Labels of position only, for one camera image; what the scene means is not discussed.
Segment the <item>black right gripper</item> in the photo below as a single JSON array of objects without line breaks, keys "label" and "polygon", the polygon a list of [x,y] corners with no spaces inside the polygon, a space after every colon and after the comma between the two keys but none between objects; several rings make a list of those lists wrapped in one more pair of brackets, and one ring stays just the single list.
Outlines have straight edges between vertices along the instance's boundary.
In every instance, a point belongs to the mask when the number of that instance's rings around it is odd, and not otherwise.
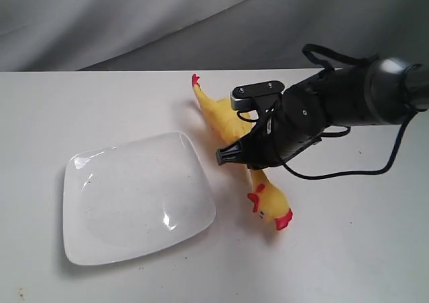
[{"label": "black right gripper", "polygon": [[275,104],[266,128],[254,125],[250,133],[218,149],[217,164],[245,164],[252,170],[278,167],[320,142],[327,128],[320,92],[323,76],[320,71],[288,88],[270,80],[266,90],[274,95]]}]

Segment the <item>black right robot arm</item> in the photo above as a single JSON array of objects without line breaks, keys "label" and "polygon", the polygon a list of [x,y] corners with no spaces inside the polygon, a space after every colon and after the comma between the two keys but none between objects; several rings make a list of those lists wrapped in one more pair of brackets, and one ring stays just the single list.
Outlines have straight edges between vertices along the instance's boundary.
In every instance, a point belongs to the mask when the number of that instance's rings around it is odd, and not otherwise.
[{"label": "black right robot arm", "polygon": [[217,150],[217,162],[265,169],[317,144],[329,127],[401,125],[428,109],[428,67],[397,58],[320,72],[290,87],[278,80],[231,92],[237,112],[256,111],[251,131]]}]

